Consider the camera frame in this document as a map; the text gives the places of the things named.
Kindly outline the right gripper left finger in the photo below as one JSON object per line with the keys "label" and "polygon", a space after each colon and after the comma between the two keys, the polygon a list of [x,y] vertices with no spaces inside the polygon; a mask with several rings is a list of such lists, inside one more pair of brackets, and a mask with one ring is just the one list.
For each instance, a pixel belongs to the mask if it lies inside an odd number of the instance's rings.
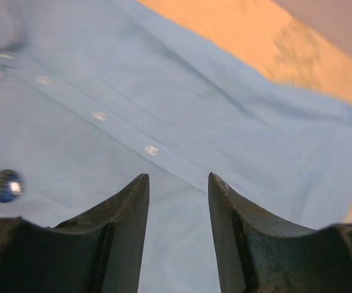
{"label": "right gripper left finger", "polygon": [[0,292],[138,290],[149,176],[54,228],[0,218]]}

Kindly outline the round blue brooch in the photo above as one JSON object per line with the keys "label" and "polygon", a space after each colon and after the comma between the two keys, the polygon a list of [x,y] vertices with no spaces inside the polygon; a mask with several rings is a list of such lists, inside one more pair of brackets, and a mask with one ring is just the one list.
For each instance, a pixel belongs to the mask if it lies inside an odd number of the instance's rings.
{"label": "round blue brooch", "polygon": [[0,170],[0,203],[10,203],[24,194],[24,178],[16,170]]}

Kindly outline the light blue shirt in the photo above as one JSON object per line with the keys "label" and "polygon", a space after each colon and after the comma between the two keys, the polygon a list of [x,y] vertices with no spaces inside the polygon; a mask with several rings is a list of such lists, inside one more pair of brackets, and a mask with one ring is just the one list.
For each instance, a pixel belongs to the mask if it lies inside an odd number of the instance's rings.
{"label": "light blue shirt", "polygon": [[0,1],[0,217],[42,226],[140,173],[140,292],[218,292],[207,176],[322,228],[352,199],[352,106],[279,85],[136,1]]}

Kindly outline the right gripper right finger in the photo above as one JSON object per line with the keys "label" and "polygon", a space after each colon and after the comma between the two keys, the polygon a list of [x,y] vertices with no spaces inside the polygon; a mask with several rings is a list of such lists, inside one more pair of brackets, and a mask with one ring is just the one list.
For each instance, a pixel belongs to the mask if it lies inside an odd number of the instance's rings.
{"label": "right gripper right finger", "polygon": [[313,230],[208,177],[222,292],[352,292],[352,224]]}

